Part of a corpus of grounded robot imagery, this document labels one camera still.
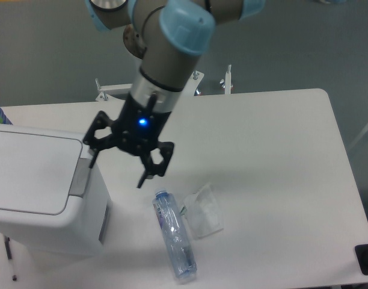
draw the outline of white table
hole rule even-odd
[[[4,108],[16,125],[85,132],[122,101]],[[105,253],[92,258],[29,252],[13,242],[10,281],[0,235],[0,288],[173,288],[154,190],[181,201],[210,181],[225,229],[192,240],[196,280],[186,288],[285,289],[368,282],[354,246],[368,224],[327,94],[322,90],[181,98],[161,135],[176,144],[164,178],[136,184],[138,158],[98,159],[114,201]]]

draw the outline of metal bracket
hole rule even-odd
[[[348,146],[348,154],[354,155],[356,151],[359,150],[359,148],[367,141],[368,141],[368,123]]]
[[[96,78],[97,92],[99,93],[96,101],[108,101],[114,99],[114,96],[126,95],[129,93],[131,84],[117,84],[101,86],[99,79]]]
[[[230,95],[233,89],[231,68],[232,68],[232,65],[229,64],[227,72],[225,73],[225,79],[223,78],[219,83],[220,87],[224,89],[225,95]]]

